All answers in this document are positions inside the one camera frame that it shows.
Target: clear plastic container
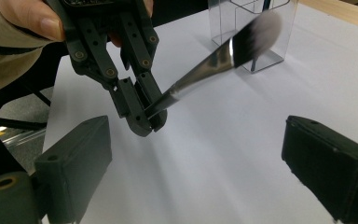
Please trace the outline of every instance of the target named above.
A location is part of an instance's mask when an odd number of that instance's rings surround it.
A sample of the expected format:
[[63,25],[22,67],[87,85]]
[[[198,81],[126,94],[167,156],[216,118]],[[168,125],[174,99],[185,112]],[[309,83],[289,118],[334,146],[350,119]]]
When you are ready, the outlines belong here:
[[[265,0],[208,0],[212,41],[221,45],[263,11]],[[257,60],[243,67],[254,73],[284,60],[296,15],[297,0],[271,0],[268,10],[282,18],[277,42]]]

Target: makeup brush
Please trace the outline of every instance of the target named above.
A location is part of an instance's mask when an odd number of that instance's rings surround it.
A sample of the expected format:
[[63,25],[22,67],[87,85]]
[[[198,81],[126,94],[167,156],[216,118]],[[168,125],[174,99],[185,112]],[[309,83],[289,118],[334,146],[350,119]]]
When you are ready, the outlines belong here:
[[266,11],[249,22],[237,34],[222,44],[211,55],[176,81],[162,96],[150,105],[145,114],[150,119],[160,111],[181,100],[205,79],[220,75],[260,56],[269,49],[281,31],[281,18]]

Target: beige sleeve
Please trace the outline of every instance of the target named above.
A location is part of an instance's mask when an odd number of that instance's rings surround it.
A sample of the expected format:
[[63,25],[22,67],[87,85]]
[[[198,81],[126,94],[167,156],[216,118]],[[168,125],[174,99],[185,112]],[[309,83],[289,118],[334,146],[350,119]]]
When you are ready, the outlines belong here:
[[27,35],[16,29],[0,14],[0,47],[38,48],[16,55],[0,55],[0,89],[22,76],[39,58],[42,48],[51,41]]

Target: screw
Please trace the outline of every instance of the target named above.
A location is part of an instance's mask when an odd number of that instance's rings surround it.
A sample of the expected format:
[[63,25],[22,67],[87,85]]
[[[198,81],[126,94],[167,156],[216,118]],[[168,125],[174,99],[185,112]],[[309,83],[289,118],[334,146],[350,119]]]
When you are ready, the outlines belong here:
[[150,61],[148,61],[148,60],[143,60],[143,61],[142,61],[142,64],[143,64],[144,66],[148,66],[148,65],[150,65]]
[[115,70],[113,70],[112,68],[106,69],[106,75],[109,77],[112,77],[115,75]]
[[157,38],[152,35],[152,36],[150,36],[149,40],[150,40],[151,42],[156,42],[156,41],[157,41]]
[[84,58],[84,53],[82,51],[78,51],[75,53],[75,57],[78,59]]

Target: silver brush handle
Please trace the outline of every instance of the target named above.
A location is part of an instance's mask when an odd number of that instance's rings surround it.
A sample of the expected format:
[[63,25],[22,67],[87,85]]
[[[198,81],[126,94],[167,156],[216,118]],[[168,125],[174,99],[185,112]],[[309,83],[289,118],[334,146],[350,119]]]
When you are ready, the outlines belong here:
[[146,110],[148,118],[181,100],[195,90],[209,77],[213,77],[234,67],[232,38],[215,50],[211,55],[176,81],[164,94]]

